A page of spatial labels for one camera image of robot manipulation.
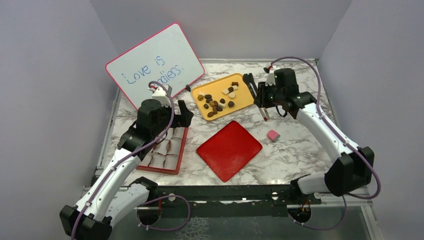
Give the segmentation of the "black tweezers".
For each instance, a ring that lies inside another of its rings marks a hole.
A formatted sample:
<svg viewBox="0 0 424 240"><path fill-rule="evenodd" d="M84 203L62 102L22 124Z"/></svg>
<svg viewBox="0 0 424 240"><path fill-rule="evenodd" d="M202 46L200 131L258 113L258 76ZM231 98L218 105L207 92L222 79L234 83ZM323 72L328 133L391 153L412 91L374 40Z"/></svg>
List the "black tweezers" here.
<svg viewBox="0 0 424 240"><path fill-rule="evenodd" d="M269 114L268 114L268 112L267 112L267 109L266 109L266 108L261 107L261 108L259 109L259 111L260 111L260 113L261 113L261 115L262 115L262 117L263 117L264 121L268 121L270 117L269 117Z"/></svg>

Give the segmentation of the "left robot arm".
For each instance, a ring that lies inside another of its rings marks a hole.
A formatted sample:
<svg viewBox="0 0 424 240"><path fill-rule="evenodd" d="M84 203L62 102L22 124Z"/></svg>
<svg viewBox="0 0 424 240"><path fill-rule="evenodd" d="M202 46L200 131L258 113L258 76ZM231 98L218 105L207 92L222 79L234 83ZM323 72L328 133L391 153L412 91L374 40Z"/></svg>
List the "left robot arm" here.
<svg viewBox="0 0 424 240"><path fill-rule="evenodd" d="M60 211L63 229L72 240L107 240L132 209L161 200L157 183L146 177L134 180L124 192L119 190L170 128L190 126L194 114L184 100L178 100L178 107L180 113L176 114L173 105L163 106L155 99L141 103L107 168L75 205L65 205Z"/></svg>

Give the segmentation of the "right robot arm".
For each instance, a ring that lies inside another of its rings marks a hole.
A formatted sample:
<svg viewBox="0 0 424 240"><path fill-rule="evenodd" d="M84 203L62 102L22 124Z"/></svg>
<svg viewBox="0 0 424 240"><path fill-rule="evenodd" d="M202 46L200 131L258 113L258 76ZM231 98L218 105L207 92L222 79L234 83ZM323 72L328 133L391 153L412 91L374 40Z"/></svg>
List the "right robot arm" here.
<svg viewBox="0 0 424 240"><path fill-rule="evenodd" d="M290 182L289 199L300 204L309 194L331 193L341 197L368 185L373 176L375 154L370 147L360 147L341 133L328 120L316 98L308 91L300 92L295 71L282 68L269 72L267 80L254 82L252 73L242 76L253 90L253 103L259 108L281 106L304 125L321 144L332 165L327 172L305 175Z"/></svg>

